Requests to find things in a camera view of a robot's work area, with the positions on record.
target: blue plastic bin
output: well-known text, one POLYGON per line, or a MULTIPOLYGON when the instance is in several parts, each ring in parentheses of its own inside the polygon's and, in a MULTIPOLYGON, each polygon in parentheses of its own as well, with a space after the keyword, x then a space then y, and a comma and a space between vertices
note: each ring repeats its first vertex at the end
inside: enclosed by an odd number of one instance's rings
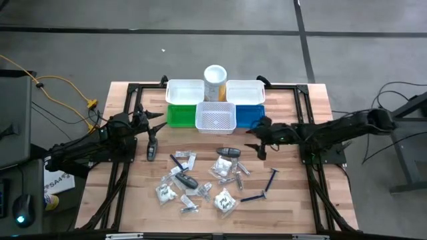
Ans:
POLYGON ((266 115, 263 105, 236 105, 236 120, 238 128, 247 128, 256 126, 255 121, 260 120, 266 115))

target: white plastic bin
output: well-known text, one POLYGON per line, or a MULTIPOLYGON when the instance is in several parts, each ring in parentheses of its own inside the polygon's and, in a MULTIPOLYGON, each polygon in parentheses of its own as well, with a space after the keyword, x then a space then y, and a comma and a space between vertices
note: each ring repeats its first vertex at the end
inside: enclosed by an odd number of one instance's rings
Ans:
POLYGON ((236 105, 258 105, 266 101, 264 83, 259 80, 229 80, 227 102, 236 105))
POLYGON ((202 102, 195 110, 195 127, 200 133, 232 134, 236 128, 236 106, 226 102, 202 102))
POLYGON ((166 101, 174 105, 196 105, 205 98, 201 79, 171 79, 167 82, 166 101))

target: computer mouse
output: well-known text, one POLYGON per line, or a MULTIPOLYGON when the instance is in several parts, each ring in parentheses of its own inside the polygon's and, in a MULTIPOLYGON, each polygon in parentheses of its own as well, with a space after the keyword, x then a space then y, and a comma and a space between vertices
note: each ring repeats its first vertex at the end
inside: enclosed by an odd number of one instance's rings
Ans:
POLYGON ((29 227, 35 220, 33 198, 30 194, 22 194, 15 199, 12 215, 18 227, 29 227))

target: blue light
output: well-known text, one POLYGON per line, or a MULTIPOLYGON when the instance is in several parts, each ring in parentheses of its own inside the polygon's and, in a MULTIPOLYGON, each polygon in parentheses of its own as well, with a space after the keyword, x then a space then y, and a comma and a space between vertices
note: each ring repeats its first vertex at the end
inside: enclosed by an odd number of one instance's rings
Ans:
POLYGON ((24 217, 22 217, 22 216, 19 216, 17 219, 16 219, 16 221, 18 221, 18 223, 23 223, 24 222, 24 217))

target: yellow cable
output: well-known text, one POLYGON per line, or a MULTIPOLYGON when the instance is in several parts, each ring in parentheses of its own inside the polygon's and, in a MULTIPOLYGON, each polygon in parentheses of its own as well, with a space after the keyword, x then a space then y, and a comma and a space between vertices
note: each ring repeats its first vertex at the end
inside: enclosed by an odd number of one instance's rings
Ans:
POLYGON ((38 77, 38 78, 36 78, 37 80, 40 80, 40 79, 60 79, 60 80, 62 80, 62 81, 66 81, 68 84, 70 84, 87 102, 89 102, 89 99, 87 98, 87 97, 85 97, 85 95, 83 95, 82 93, 81 93, 81 91, 74 85, 74 83, 72 83, 70 80, 68 80, 68 79, 66 79, 66 78, 64 78, 64 77, 60 77, 60 76, 53 76, 53 75, 50 75, 50 76, 41 76, 41 77, 38 77))
MULTIPOLYGON (((12 63, 12 64, 14 64, 16 67, 18 67, 19 69, 21 69, 22 71, 24 71, 28 76, 30 76, 31 78, 32 78, 32 81, 34 81, 36 84, 37 83, 39 83, 39 81, 34 77, 34 76, 32 76, 27 70, 25 70, 23 67, 21 67, 20 65, 18 65, 17 63, 15 63, 14 61, 12 61, 12 60, 10 60, 10 59, 8 59, 7 57, 5 57, 5 56, 3 56, 3 55, 0 55, 0 57, 1 58, 3 58, 4 60, 6 60, 6 61, 8 61, 8 62, 10 62, 10 63, 12 63)), ((64 106, 64 107, 66 107, 66 108, 68 108, 68 109, 70 109, 70 110, 72 110, 72 111, 74 111, 77 115, 79 115, 85 122, 86 122, 86 124, 87 124, 87 126, 89 127, 89 131, 92 131, 93 130, 93 126, 92 126, 92 124, 90 124, 86 119, 85 119, 85 117, 84 116, 82 116, 77 110, 75 110, 74 108, 72 108, 72 107, 70 107, 70 106, 68 106, 67 104, 65 104, 65 103, 62 103, 62 102, 60 102, 60 101, 58 101, 58 100, 56 100, 56 99, 53 99, 51 96, 49 96, 49 94, 47 94, 47 92, 44 90, 44 88, 42 88, 42 87, 40 87, 40 89, 42 90, 42 92, 46 95, 46 97, 49 99, 49 100, 51 100, 51 101, 53 101, 53 102, 55 102, 55 103, 58 103, 58 104, 60 104, 60 105, 62 105, 62 106, 64 106)))

